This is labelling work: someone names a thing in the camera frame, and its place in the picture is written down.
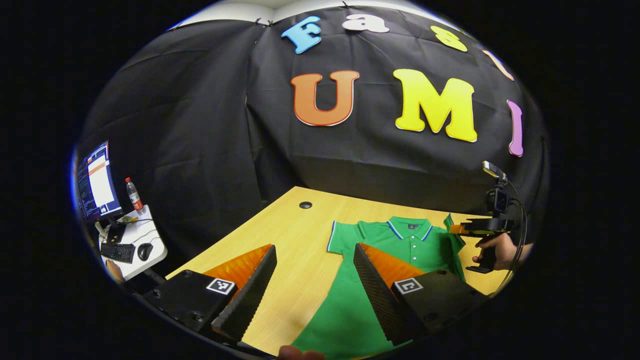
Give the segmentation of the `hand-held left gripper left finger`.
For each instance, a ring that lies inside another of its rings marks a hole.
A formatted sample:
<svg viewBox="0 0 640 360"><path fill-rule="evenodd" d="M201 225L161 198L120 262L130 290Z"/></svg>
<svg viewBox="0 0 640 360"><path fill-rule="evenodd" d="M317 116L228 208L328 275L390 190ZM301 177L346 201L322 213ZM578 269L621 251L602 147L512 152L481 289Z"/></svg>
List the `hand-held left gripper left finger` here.
<svg viewBox="0 0 640 360"><path fill-rule="evenodd" d="M238 343L258 310L276 266L276 248L265 244L203 273L184 269L143 297L199 335Z"/></svg>

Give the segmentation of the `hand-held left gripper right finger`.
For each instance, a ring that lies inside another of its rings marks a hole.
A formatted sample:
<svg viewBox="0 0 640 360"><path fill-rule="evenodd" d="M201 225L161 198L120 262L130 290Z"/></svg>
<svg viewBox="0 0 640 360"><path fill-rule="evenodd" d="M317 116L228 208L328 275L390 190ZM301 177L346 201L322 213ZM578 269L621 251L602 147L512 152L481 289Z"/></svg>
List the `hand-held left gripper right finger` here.
<svg viewBox="0 0 640 360"><path fill-rule="evenodd" d="M453 272L426 272L369 244L355 245L353 262L377 321L394 346L432 336L490 299Z"/></svg>

